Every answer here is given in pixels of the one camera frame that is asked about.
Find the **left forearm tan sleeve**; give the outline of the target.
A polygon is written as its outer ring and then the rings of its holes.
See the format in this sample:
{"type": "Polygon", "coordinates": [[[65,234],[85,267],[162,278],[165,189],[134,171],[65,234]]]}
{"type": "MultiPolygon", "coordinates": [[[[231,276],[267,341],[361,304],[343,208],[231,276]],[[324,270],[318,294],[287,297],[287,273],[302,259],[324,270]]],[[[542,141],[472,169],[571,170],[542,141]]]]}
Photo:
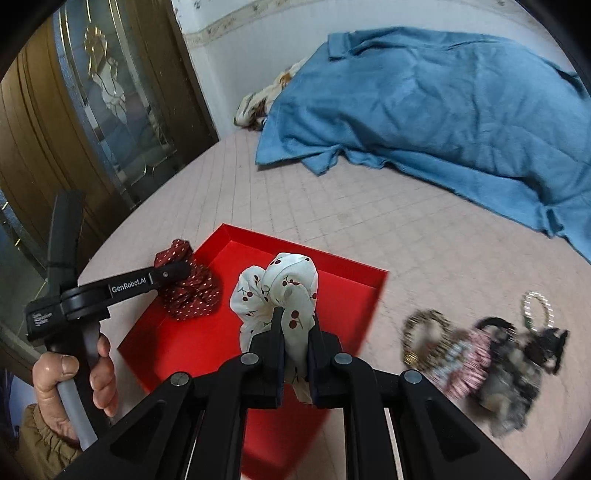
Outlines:
{"type": "Polygon", "coordinates": [[[46,425],[36,404],[25,408],[16,460],[28,479],[54,479],[81,454],[46,425]]]}

